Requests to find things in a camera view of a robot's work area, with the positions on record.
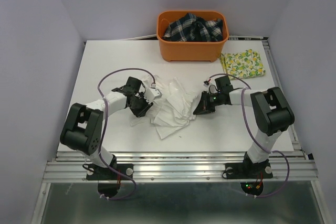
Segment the white skirt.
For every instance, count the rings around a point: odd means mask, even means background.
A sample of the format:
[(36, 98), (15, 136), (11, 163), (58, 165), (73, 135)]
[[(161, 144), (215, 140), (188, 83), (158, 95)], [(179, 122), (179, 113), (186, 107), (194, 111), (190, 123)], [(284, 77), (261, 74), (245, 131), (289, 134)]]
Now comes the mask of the white skirt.
[(201, 94), (184, 88), (176, 77), (170, 80), (157, 75), (154, 77), (156, 88), (162, 96), (153, 101), (153, 106), (144, 117), (132, 119), (130, 126), (134, 127), (148, 121), (163, 140), (196, 119), (193, 112), (199, 104)]

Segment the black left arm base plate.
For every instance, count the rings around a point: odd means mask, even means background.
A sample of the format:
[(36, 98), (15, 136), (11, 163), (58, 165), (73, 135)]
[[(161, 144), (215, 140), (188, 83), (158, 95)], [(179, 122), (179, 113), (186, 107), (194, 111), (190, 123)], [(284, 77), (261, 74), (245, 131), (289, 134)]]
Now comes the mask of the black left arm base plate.
[[(82, 167), (86, 170), (86, 180), (126, 180), (126, 178), (116, 174), (108, 168), (102, 168), (95, 164), (83, 164)], [(116, 170), (124, 175), (127, 175), (127, 170), (133, 170), (133, 164), (118, 164)]]

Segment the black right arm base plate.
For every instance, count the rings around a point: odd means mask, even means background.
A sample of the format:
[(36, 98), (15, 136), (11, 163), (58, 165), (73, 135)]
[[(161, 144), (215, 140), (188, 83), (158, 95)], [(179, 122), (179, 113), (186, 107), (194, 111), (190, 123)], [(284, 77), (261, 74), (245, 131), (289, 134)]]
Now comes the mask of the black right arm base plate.
[(262, 163), (226, 163), (222, 171), (224, 179), (271, 179), (273, 178), (272, 169), (268, 161)]

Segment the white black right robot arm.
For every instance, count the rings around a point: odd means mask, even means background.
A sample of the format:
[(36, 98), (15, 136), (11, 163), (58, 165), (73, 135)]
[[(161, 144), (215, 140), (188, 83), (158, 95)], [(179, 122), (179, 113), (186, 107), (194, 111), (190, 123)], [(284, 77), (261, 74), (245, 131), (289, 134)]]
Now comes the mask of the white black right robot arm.
[(216, 92), (201, 93), (200, 101), (194, 110), (195, 115), (214, 113), (220, 105), (247, 106), (254, 112), (258, 127), (257, 133), (247, 132), (253, 143), (240, 163), (227, 163), (222, 172), (224, 179), (270, 179), (273, 177), (269, 156), (276, 140), (295, 121), (294, 113), (279, 87), (265, 91), (254, 91), (250, 86), (234, 88), (230, 74), (214, 74)]

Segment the lemon print skirt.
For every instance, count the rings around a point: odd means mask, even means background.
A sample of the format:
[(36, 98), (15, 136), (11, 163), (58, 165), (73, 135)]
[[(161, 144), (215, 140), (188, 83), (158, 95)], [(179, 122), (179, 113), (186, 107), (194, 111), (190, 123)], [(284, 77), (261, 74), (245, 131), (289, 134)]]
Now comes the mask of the lemon print skirt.
[(261, 77), (266, 74), (260, 53), (252, 49), (238, 53), (224, 53), (219, 57), (223, 70), (240, 79)]

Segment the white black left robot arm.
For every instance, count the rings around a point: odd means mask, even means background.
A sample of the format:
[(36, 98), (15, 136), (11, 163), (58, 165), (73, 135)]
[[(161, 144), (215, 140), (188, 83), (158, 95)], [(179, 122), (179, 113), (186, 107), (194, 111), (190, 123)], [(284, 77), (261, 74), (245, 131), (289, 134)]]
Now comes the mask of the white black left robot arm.
[(126, 172), (132, 171), (133, 164), (118, 165), (116, 156), (102, 146), (108, 117), (127, 108), (136, 117), (143, 117), (161, 95), (155, 84), (147, 87), (141, 80), (129, 77), (125, 85), (112, 89), (101, 99), (70, 107), (60, 143), (90, 160), (84, 166), (87, 180), (131, 179), (132, 175)]

